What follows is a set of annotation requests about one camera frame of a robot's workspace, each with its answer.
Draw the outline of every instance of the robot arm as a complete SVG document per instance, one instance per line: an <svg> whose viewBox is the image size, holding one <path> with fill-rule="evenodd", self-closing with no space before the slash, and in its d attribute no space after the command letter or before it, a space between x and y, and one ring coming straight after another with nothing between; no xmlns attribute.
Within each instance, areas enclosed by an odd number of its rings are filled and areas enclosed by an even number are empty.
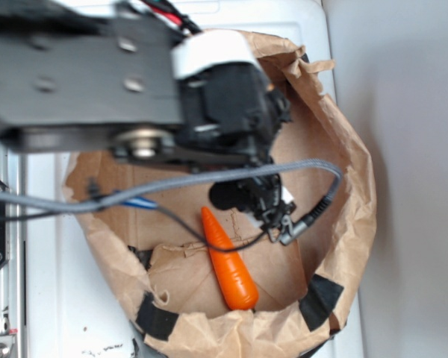
<svg viewBox="0 0 448 358"><path fill-rule="evenodd" d="M107 149L193 173L271 164L289 103L245 39L199 33L168 1L151 3L196 35L126 2L94 19L52 1L0 0L0 141L23 153ZM295 204L283 191L272 174L216 184L210 197L289 240Z"/></svg>

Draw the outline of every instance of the brown paper bag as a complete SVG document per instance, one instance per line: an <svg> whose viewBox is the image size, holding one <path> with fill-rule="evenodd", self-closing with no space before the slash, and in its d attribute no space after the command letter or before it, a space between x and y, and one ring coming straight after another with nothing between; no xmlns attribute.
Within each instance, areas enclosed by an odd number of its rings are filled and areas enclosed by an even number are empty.
<svg viewBox="0 0 448 358"><path fill-rule="evenodd" d="M240 255L258 287L257 311L283 310L304 297L307 284L297 241L283 246L261 240ZM158 245L150 265L151 287L160 298L157 307L178 313L203 312L208 318L229 312L203 244ZM189 278L185 285L183 277Z"/></svg>
<svg viewBox="0 0 448 358"><path fill-rule="evenodd" d="M161 292L154 291L156 283L128 246L149 250L162 244L156 250L155 263L162 264L165 254L176 250L176 256L169 256L164 263L183 266L183 261L191 262L182 256L182 252L189 253L190 247L175 247L193 242L193 238L159 213L117 207L80 216L93 255L128 317L138 320L138 324L149 317L156 320L165 317L165 321L173 323L164 336L159 332L162 327L153 328L146 320L142 324L147 331L145 343L168 357L293 358L320 345L331 332L345 326L373 243L376 193L370 155L331 98L320 94L322 86L317 73L331 69L333 62L308 64L301 59L304 47L279 37L243 34L270 79L291 101L293 122L284 126L277 139L273 149L275 161L284 163L310 157L328 160L343 169L343 183L327 212L299 238L301 274L305 274L303 282L308 283L308 293L302 299L292 298L295 301L285 308L276 307L278 311L232 311L209 318L204 313L172 315L160 310L157 306L164 308L171 302L163 295L166 289L158 287ZM108 153L86 153L72 158L64 190L67 198L75 201L85 198L84 187L89 177L96 177L103 190L111 192L175 175L182 173L118 165ZM294 220L314 206L332 181L328 173L313 169L285 173L282 178L298 204ZM208 189L208 186L188 187L149 198L172 208L202 232L199 211L201 206L210 206ZM220 212L217 218L236 240L248 239L258 232L234 210ZM280 244L261 244L265 245L269 250L282 249ZM196 250L191 258L202 254L201 248ZM208 264L204 262L201 260L199 264ZM183 288L192 280L186 275L180 281ZM278 296L279 290L276 287L270 297ZM149 302L149 295L143 303L146 292L154 294L154 303ZM299 292L302 295L305 288L294 291L297 296ZM218 306L222 301L216 299L216 303ZM184 306L181 305L181 309L185 308L183 312L189 312L189 307ZM220 312L216 308L210 315ZM149 332L152 329L158 331L153 335Z"/></svg>

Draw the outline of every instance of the crumpled paper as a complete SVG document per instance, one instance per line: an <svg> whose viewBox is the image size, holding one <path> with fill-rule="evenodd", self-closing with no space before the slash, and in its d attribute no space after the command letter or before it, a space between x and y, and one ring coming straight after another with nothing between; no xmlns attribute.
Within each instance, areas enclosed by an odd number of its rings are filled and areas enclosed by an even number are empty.
<svg viewBox="0 0 448 358"><path fill-rule="evenodd" d="M329 319L312 332L297 301L279 311L232 311L216 318L182 313L168 341L149 335L145 338L146 344L168 357L294 358L318 346L331 331L345 326L376 231L376 191L369 152L332 99L321 94L318 72L332 69L334 63L305 63L301 59L303 46L270 35L242 34L270 79L292 104L293 122L284 126L276 141L275 161L318 157L343 169L343 183L334 203L299 238L299 247L306 282L317 273L344 290ZM70 201L85 198L89 177L96 177L103 190L111 192L176 175L183 173L119 165L108 153L85 153L72 158L64 192ZM332 181L328 173L313 169L284 173L282 177L298 204L294 220L314 206ZM207 192L208 186L195 186L149 197L202 232L199 211L201 206L210 206ZM247 239L257 233L247 218L235 211L217 213L217 218L233 239ZM158 297L159 292L153 291L148 272L128 245L146 250L159 244L181 246L195 241L159 213L118 207L82 215L78 220L103 275L133 321L144 293L153 292ZM183 277L182 286L191 279Z"/></svg>

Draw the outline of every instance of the carrot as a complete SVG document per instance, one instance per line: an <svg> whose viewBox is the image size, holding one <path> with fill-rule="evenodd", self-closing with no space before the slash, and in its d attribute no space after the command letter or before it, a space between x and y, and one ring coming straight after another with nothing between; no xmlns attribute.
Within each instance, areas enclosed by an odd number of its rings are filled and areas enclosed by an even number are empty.
<svg viewBox="0 0 448 358"><path fill-rule="evenodd" d="M207 207L203 207L201 214L208 242L219 248L233 248L232 241L213 213ZM219 252L209 248L209 254L229 308L231 310L254 308L259 299L259 292L239 253Z"/></svg>

